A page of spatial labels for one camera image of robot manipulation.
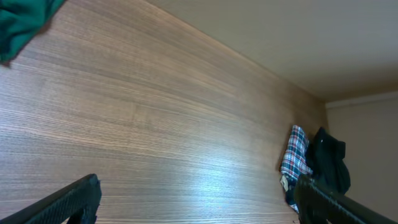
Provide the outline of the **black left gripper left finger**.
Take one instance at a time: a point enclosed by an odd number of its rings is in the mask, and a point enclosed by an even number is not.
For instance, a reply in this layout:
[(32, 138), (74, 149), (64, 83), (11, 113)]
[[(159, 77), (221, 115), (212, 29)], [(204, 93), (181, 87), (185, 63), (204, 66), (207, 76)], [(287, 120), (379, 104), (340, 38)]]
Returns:
[(96, 174), (88, 174), (57, 192), (1, 220), (2, 224), (96, 222), (101, 187)]

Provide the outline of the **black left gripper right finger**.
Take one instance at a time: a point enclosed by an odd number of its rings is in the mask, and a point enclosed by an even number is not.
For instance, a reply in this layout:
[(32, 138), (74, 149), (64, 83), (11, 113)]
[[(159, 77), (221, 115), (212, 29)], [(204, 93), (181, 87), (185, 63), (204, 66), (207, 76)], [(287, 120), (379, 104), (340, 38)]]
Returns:
[(295, 185), (294, 200), (300, 223), (397, 224), (350, 198), (300, 175)]

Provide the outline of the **green cloth bag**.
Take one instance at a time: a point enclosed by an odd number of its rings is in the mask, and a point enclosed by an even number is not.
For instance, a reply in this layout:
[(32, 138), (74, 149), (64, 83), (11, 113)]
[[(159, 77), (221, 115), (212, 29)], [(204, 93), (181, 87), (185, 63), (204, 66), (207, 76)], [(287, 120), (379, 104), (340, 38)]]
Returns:
[(1, 63), (13, 60), (65, 0), (1, 0)]

